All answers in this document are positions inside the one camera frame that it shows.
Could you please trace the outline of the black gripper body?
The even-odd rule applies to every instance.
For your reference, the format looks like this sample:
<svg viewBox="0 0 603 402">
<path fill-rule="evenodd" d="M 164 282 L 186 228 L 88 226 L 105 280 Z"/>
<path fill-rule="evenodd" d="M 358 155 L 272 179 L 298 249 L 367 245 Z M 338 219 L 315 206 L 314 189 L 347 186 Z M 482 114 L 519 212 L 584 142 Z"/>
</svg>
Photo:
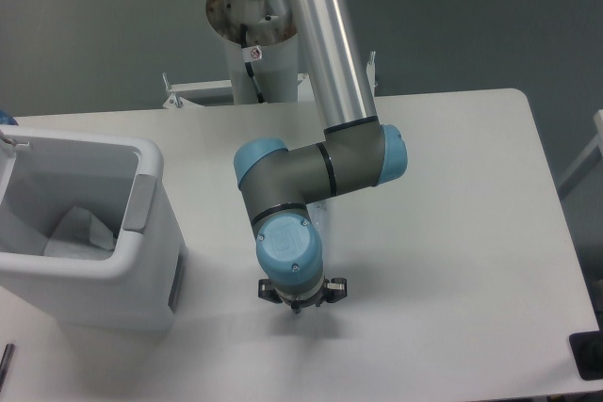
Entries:
<svg viewBox="0 0 603 402">
<path fill-rule="evenodd" d="M 296 296 L 285 294 L 280 291 L 277 292 L 277 295 L 294 314 L 299 314 L 305 308 L 320 307 L 324 302 L 324 290 L 322 288 L 319 288 L 312 293 L 308 292 Z"/>
</svg>

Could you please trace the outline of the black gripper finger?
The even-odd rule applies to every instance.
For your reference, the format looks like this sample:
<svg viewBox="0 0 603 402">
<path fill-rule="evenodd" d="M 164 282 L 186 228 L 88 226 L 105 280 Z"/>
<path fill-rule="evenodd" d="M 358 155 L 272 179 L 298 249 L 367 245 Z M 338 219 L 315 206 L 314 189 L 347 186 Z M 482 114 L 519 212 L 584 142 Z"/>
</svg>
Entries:
<svg viewBox="0 0 603 402">
<path fill-rule="evenodd" d="M 348 295 L 348 281 L 346 278 L 325 279 L 321 288 L 319 304 L 334 304 Z"/>
<path fill-rule="evenodd" d="M 258 297 L 270 303 L 280 303 L 281 298 L 270 279 L 258 281 Z"/>
</svg>

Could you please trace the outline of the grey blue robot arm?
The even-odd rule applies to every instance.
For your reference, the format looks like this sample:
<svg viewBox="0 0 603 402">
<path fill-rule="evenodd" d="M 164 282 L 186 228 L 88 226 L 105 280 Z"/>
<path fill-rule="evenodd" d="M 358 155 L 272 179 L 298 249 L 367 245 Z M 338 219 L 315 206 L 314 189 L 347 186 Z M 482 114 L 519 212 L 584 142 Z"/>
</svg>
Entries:
<svg viewBox="0 0 603 402">
<path fill-rule="evenodd" d="M 207 0 L 208 21 L 235 47 L 231 81 L 239 103 L 276 103 L 280 83 L 294 83 L 294 60 L 272 63 L 269 51 L 299 40 L 324 138 L 289 149 L 258 138 L 234 157 L 265 278 L 258 296 L 294 312 L 335 303 L 348 293 L 327 278 L 323 245 L 308 208 L 398 179 L 407 169 L 399 129 L 380 122 L 358 56 L 345 0 Z"/>
</svg>

